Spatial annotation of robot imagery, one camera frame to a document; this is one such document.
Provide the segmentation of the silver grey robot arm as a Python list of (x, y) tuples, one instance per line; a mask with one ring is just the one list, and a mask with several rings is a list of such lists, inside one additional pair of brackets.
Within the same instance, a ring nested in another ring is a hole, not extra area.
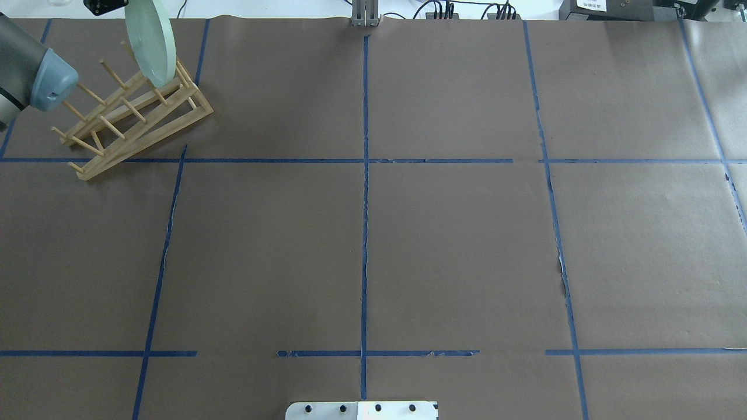
[(1, 16), (1, 130), (27, 107), (51, 111), (79, 82), (78, 72), (5, 14)]

